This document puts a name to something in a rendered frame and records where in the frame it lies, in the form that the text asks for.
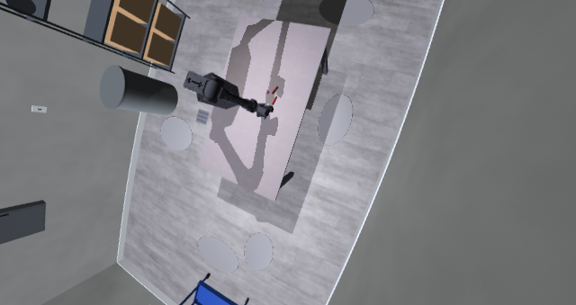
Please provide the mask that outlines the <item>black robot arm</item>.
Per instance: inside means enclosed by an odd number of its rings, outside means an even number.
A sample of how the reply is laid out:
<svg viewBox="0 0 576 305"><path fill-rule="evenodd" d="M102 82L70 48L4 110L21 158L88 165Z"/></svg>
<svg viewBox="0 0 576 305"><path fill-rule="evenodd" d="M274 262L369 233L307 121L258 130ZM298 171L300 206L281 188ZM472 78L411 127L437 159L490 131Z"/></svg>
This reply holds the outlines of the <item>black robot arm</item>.
<svg viewBox="0 0 576 305"><path fill-rule="evenodd" d="M224 82L214 76L210 76L209 79L205 76L201 76L192 71L188 71L183 87L191 91L194 91L198 94L202 94L202 99L211 103L217 103L218 99L226 100L228 102L241 106L248 112L258 112L259 114L264 115L265 117L267 117L270 112L274 111L272 105L267 105L263 107L263 104L258 105L257 101L254 99L251 99L252 101L250 102L246 98L241 98L227 91L223 87L223 85Z"/></svg>

